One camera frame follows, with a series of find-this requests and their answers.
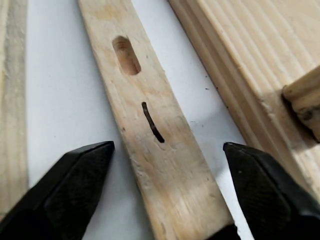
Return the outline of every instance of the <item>wood grain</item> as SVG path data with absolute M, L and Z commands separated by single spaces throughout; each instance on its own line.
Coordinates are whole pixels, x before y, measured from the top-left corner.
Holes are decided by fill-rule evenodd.
M 27 1 L 0 0 L 0 218 L 28 189 L 25 136 Z
M 281 92 L 320 62 L 318 0 L 169 0 L 248 145 L 320 201 L 320 146 Z
M 285 86 L 283 96 L 291 103 L 300 121 L 320 142 L 320 66 Z
M 131 1 L 78 2 L 155 238 L 207 239 L 233 220 Z

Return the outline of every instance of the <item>pencil mark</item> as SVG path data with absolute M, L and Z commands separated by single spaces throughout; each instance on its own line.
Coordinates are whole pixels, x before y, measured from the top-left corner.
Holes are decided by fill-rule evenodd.
M 147 103 L 145 101 L 143 101 L 141 103 L 142 105 L 142 109 L 143 109 L 143 113 L 150 125 L 150 128 L 151 128 L 151 131 L 152 133 L 154 134 L 154 136 L 156 137 L 156 139 L 160 142 L 160 143 L 164 143 L 165 142 L 165 139 L 162 137 L 162 135 L 160 134 L 160 132 L 158 131 L 154 121 L 152 120 L 151 116 L 150 116 L 150 113 L 148 111 L 148 107 L 147 107 Z

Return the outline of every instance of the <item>white surface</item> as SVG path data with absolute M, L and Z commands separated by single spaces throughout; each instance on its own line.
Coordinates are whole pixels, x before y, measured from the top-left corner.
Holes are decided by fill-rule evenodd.
M 222 150 L 226 141 L 244 143 L 242 136 L 167 1 L 132 2 L 241 238 L 252 239 Z M 153 239 L 75 0 L 29 0 L 26 110 L 29 185 L 63 153 L 113 140 L 116 152 L 84 239 Z

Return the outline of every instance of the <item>wooden plank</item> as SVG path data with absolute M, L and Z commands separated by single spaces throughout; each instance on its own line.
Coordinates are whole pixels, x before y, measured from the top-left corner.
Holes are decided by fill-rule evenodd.
M 320 66 L 285 86 L 283 96 L 291 103 L 300 121 L 320 142 Z
M 28 189 L 24 63 L 26 14 L 27 1 L 0 0 L 0 215 L 2 217 Z
M 169 0 L 248 145 L 320 200 L 320 146 L 281 92 L 320 62 L 314 0 Z
M 233 222 L 130 0 L 78 0 L 157 240 Z

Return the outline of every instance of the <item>light wood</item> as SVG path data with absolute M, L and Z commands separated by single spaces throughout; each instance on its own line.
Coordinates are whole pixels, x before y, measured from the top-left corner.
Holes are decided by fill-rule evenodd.
M 28 189 L 25 136 L 27 1 L 0 0 L 0 219 Z
M 283 88 L 300 121 L 312 130 L 320 142 L 320 66 Z
M 233 220 L 131 1 L 78 2 L 155 238 L 207 239 Z
M 316 0 L 169 0 L 248 145 L 320 201 L 320 146 L 281 93 L 320 62 Z

